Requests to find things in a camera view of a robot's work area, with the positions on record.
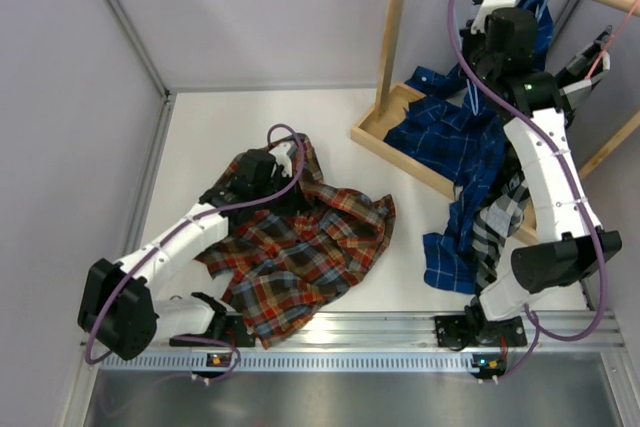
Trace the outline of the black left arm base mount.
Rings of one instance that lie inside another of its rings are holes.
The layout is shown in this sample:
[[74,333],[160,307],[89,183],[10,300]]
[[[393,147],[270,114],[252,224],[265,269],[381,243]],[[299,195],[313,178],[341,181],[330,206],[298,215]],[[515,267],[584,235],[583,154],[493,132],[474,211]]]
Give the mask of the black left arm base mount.
[[256,345],[256,337],[248,331],[241,314],[216,314],[204,333],[183,334],[169,340],[172,347],[219,347],[222,343],[242,348]]

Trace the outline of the red brown plaid shirt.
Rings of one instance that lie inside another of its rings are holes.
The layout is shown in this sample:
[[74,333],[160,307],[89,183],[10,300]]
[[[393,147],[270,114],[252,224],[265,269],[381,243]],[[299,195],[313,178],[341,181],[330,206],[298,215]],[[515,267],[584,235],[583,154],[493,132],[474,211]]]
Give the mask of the red brown plaid shirt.
[[389,247],[396,208],[327,184],[308,137],[299,181],[305,207],[282,216],[259,209],[197,256],[211,277],[232,276],[222,300],[241,313],[264,348],[303,328],[361,283]]

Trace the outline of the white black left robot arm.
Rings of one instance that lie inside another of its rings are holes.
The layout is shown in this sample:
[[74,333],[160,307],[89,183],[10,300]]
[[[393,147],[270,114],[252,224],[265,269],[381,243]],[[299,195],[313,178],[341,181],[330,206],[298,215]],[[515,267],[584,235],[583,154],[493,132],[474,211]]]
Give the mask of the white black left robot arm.
[[305,202],[300,187],[304,151],[292,140],[268,150],[250,149],[230,177],[205,191],[172,227],[138,250],[88,270],[77,324],[123,360],[156,342],[218,344],[235,315],[202,292],[160,299],[182,268],[216,246],[257,212],[296,214]]

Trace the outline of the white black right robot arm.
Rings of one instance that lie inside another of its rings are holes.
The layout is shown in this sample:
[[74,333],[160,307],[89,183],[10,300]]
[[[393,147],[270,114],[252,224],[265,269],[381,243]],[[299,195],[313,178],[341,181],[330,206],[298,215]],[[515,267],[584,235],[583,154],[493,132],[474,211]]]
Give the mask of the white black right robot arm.
[[603,228],[587,199],[566,139],[569,103],[556,78],[535,67],[538,23],[518,7],[499,7],[481,27],[463,35],[460,64],[495,106],[515,151],[536,218],[536,244],[513,251],[505,275],[465,309],[465,331],[478,343],[519,325],[520,312],[550,290],[593,274],[606,279],[606,263],[622,247],[617,231]]

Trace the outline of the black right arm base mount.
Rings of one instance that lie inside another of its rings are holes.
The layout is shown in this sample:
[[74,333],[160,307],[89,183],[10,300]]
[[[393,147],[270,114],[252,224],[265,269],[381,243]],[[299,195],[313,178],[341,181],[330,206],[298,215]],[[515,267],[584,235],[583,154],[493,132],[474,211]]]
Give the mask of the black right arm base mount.
[[439,347],[462,351],[472,347],[526,347],[528,345],[522,319],[472,321],[469,317],[441,315],[434,318]]

